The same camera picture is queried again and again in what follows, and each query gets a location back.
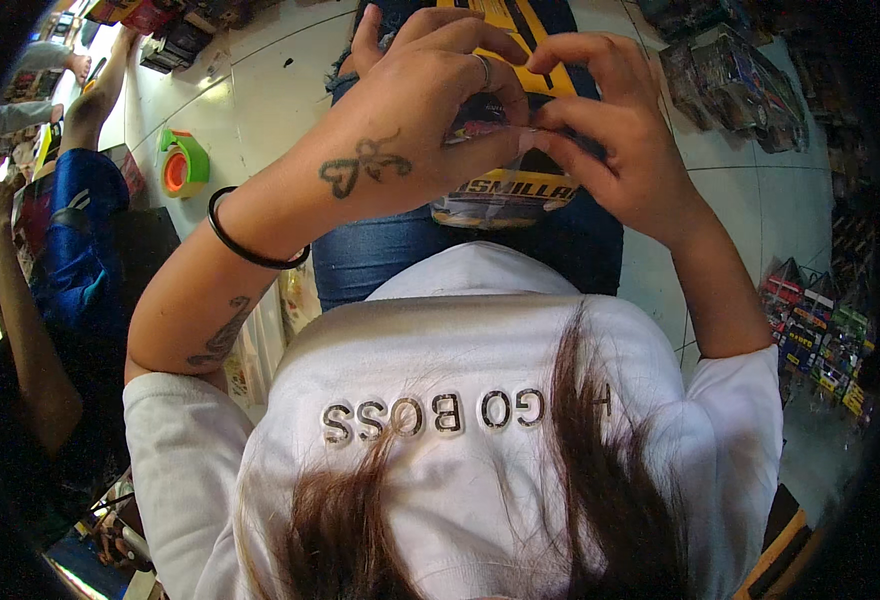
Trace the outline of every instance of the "floor tile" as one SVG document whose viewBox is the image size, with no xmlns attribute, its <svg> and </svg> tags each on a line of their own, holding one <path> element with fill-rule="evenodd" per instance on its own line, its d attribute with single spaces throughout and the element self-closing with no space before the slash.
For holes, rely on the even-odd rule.
<svg viewBox="0 0 880 600">
<path fill-rule="evenodd" d="M 619 0 L 570 0 L 569 7 L 581 32 L 609 32 L 639 40 L 637 28 Z"/>
<path fill-rule="evenodd" d="M 343 49 L 352 18 L 321 23 L 233 66 L 236 117 L 251 173 L 281 157 L 329 109 L 324 75 Z"/>
<path fill-rule="evenodd" d="M 677 350 L 680 361 L 680 375 L 683 376 L 684 388 L 689 387 L 690 379 L 693 378 L 693 370 L 700 361 L 700 349 L 696 342 L 688 342 L 685 346 Z"/>
<path fill-rule="evenodd" d="M 209 156 L 209 183 L 197 196 L 180 199 L 168 198 L 160 190 L 164 154 L 157 150 L 159 129 L 134 150 L 134 159 L 146 179 L 152 202 L 169 209 L 177 234 L 183 239 L 206 219 L 206 205 L 213 192 L 226 186 L 240 186 L 250 176 L 243 162 L 232 79 L 225 78 L 206 90 L 163 126 L 190 132 Z"/>
<path fill-rule="evenodd" d="M 696 341 L 696 332 L 693 331 L 693 319 L 689 318 L 689 311 L 686 311 L 686 327 L 684 328 L 683 344 L 686 346 Z"/>
<path fill-rule="evenodd" d="M 769 273 L 797 253 L 797 182 L 799 169 L 757 169 L 762 210 L 762 255 L 760 266 Z"/>
<path fill-rule="evenodd" d="M 815 392 L 796 397 L 783 409 L 780 481 L 806 511 L 812 528 L 836 514 L 861 465 L 863 442 L 850 426 L 844 406 L 818 406 Z"/>
<path fill-rule="evenodd" d="M 355 0 L 318 2 L 304 6 L 306 4 L 306 2 L 280 2 L 265 8 L 242 30 L 231 30 L 230 55 L 233 64 L 236 65 L 254 52 L 305 28 L 331 18 L 349 15 L 350 28 L 341 31 L 343 35 L 335 44 L 337 55 L 334 58 L 338 58 L 346 47 L 347 34 L 352 30 L 353 13 L 356 12 Z"/>
<path fill-rule="evenodd" d="M 773 42 L 760 46 L 758 50 L 760 54 L 763 54 L 770 60 L 773 66 L 780 69 L 790 79 L 793 91 L 803 105 L 804 113 L 806 114 L 806 126 L 809 128 L 809 148 L 806 151 L 788 150 L 768 154 L 757 147 L 757 165 L 829 169 L 827 135 L 824 133 L 823 128 L 813 120 L 813 115 L 810 114 L 809 108 L 806 106 L 806 99 L 803 96 L 803 89 L 800 87 L 796 68 L 793 66 L 793 61 L 786 50 L 786 42 L 783 41 L 782 37 L 777 36 Z"/>
<path fill-rule="evenodd" d="M 757 169 L 709 169 L 689 175 L 734 240 L 750 280 L 758 284 L 762 244 Z"/>
<path fill-rule="evenodd" d="M 830 172 L 796 169 L 794 176 L 797 264 L 823 271 L 830 265 L 830 211 L 833 208 Z"/>
<path fill-rule="evenodd" d="M 758 168 L 763 214 L 764 271 L 787 258 L 824 271 L 830 266 L 830 173 L 818 169 Z"/>
<path fill-rule="evenodd" d="M 624 229 L 623 269 L 616 295 L 646 312 L 660 326 L 671 348 L 683 345 L 686 302 L 670 252 L 660 242 Z"/>
</svg>

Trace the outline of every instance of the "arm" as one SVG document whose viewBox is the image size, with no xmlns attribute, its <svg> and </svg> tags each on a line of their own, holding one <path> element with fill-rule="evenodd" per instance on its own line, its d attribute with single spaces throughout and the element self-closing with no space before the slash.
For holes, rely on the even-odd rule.
<svg viewBox="0 0 880 600">
<path fill-rule="evenodd" d="M 0 309 L 16 364 L 27 426 L 50 456 L 66 442 L 83 413 L 46 332 L 16 258 L 11 226 L 13 186 L 0 182 Z"/>
<path fill-rule="evenodd" d="M 395 42 L 287 154 L 225 198 L 224 232 L 261 256 L 289 258 L 339 224 L 415 209 L 515 157 L 519 127 L 444 145 L 460 104 L 484 87 L 508 106 L 511 123 L 528 118 L 512 67 L 491 61 L 486 81 L 483 63 L 464 53 L 479 45 L 517 64 L 526 55 L 471 11 L 453 12 L 460 18 L 441 29 Z M 233 254 L 207 222 L 198 226 L 136 306 L 127 381 L 149 372 L 214 378 L 275 276 Z"/>
<path fill-rule="evenodd" d="M 603 101 L 547 103 L 534 124 L 571 127 L 607 150 L 601 162 L 566 137 L 543 132 L 536 146 L 573 174 L 627 227 L 666 246 L 683 288 L 700 353 L 746 354 L 770 345 L 759 298 L 730 236 L 703 200 L 660 114 L 660 89 L 637 42 L 610 33 L 564 33 L 530 56 L 534 73 L 585 62 Z"/>
</svg>

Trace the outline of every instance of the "finger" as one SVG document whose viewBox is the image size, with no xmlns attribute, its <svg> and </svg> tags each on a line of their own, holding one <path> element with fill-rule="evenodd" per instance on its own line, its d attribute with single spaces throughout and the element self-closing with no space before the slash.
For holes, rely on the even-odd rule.
<svg viewBox="0 0 880 600">
<path fill-rule="evenodd" d="M 383 58 L 379 49 L 379 24 L 382 18 L 383 12 L 379 6 L 371 2 L 364 8 L 363 18 L 353 34 L 350 55 L 353 58 L 353 68 L 361 78 Z"/>
<path fill-rule="evenodd" d="M 402 46 L 432 34 L 435 30 L 465 18 L 483 19 L 483 13 L 469 8 L 434 7 L 421 8 L 413 13 L 399 28 L 394 47 Z"/>
<path fill-rule="evenodd" d="M 505 126 L 446 147 L 441 172 L 444 184 L 452 189 L 492 169 L 502 167 L 526 154 L 534 143 L 533 130 L 525 126 Z"/>
<path fill-rule="evenodd" d="M 633 75 L 616 43 L 601 33 L 559 33 L 551 35 L 537 46 L 526 68 L 532 73 L 549 73 L 558 63 L 586 63 L 590 75 L 599 84 L 603 97 L 615 101 L 629 95 L 637 86 Z"/>
<path fill-rule="evenodd" d="M 514 65 L 526 63 L 527 54 L 505 31 L 478 18 L 453 21 L 420 38 L 419 47 L 469 54 L 477 48 L 494 52 Z"/>
<path fill-rule="evenodd" d="M 458 78 L 460 85 L 460 103 L 466 102 L 475 93 L 485 91 L 496 96 L 503 105 L 507 123 L 525 126 L 530 122 L 530 104 L 517 78 L 517 72 L 503 60 L 491 56 L 479 57 L 467 54 L 460 58 L 462 76 Z M 487 69 L 490 70 L 489 83 Z"/>
<path fill-rule="evenodd" d="M 563 170 L 586 187 L 593 198 L 616 216 L 623 209 L 618 205 L 616 175 L 607 165 L 576 145 L 576 142 L 553 131 L 538 129 L 533 136 L 533 147 L 544 151 Z"/>
<path fill-rule="evenodd" d="M 533 116 L 533 126 L 548 130 L 569 127 L 600 142 L 613 155 L 616 133 L 626 116 L 624 111 L 627 109 L 609 102 L 565 96 L 545 103 Z"/>
</svg>

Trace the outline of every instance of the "denim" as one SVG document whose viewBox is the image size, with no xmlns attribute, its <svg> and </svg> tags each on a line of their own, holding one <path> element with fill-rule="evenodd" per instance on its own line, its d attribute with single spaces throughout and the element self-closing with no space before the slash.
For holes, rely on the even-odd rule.
<svg viewBox="0 0 880 600">
<path fill-rule="evenodd" d="M 376 0 L 383 10 L 380 49 L 386 50 L 399 27 L 419 8 L 431 2 Z M 368 4 L 361 0 L 353 29 Z M 544 29 L 550 34 L 576 31 L 566 2 L 531 0 Z M 347 48 L 326 77 L 333 103 L 359 81 L 356 73 L 339 75 Z M 581 96 L 599 100 L 596 86 L 583 67 L 567 66 Z M 400 271 L 447 248 L 471 241 L 501 244 L 535 258 L 563 275 L 584 294 L 615 296 L 623 255 L 623 225 L 584 189 L 577 190 L 563 208 L 524 228 L 482 230 L 438 224 L 429 206 L 392 217 L 350 222 L 313 244 L 317 292 L 324 311 L 365 300 Z"/>
</svg>

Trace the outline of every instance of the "forearm tattoo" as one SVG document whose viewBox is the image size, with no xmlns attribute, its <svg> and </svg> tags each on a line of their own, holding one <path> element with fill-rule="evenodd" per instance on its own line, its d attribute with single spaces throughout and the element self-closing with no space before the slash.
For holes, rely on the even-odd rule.
<svg viewBox="0 0 880 600">
<path fill-rule="evenodd" d="M 233 348 L 233 342 L 240 333 L 240 328 L 246 322 L 247 317 L 253 312 L 255 304 L 251 303 L 248 295 L 238 295 L 230 300 L 230 307 L 236 309 L 227 324 L 220 327 L 209 340 L 206 341 L 206 351 L 208 354 L 194 354 L 186 358 L 186 363 L 193 367 L 203 367 L 210 363 L 221 363 L 230 350 Z"/>
<path fill-rule="evenodd" d="M 382 184 L 383 170 L 393 166 L 397 175 L 406 177 L 413 171 L 413 163 L 399 154 L 380 151 L 380 146 L 397 139 L 397 132 L 383 139 L 363 137 L 356 142 L 356 158 L 338 158 L 320 165 L 320 179 L 333 186 L 333 196 L 342 200 L 350 196 L 362 168 L 375 182 Z"/>
</svg>

